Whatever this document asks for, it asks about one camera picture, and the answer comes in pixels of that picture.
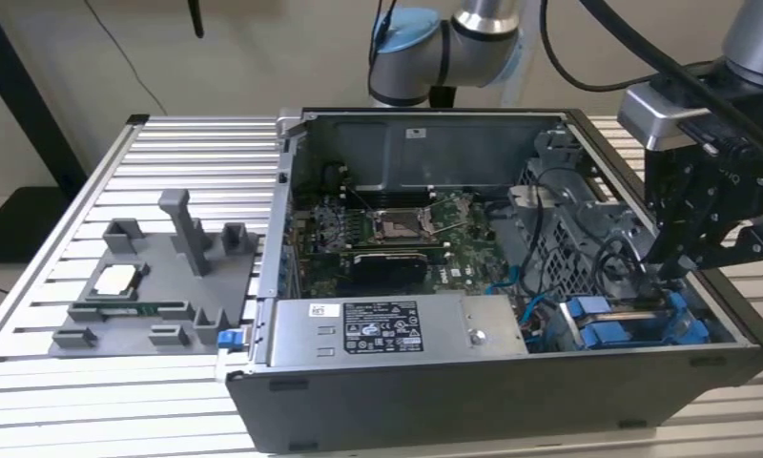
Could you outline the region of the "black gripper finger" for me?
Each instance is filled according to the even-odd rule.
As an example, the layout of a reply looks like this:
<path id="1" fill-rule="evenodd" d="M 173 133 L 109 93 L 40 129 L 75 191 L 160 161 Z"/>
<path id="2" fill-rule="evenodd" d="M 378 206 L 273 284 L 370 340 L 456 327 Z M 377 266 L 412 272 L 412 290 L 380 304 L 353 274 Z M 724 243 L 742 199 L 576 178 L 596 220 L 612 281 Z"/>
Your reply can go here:
<path id="1" fill-rule="evenodd" d="M 714 269 L 763 261 L 763 215 L 742 227 L 734 244 L 710 246 L 702 254 L 698 269 Z"/>
<path id="2" fill-rule="evenodd" d="M 690 210 L 657 220 L 657 237 L 646 255 L 646 262 L 658 265 L 657 277 L 673 281 L 685 277 L 690 268 L 680 259 L 689 256 L 701 239 L 701 212 Z"/>

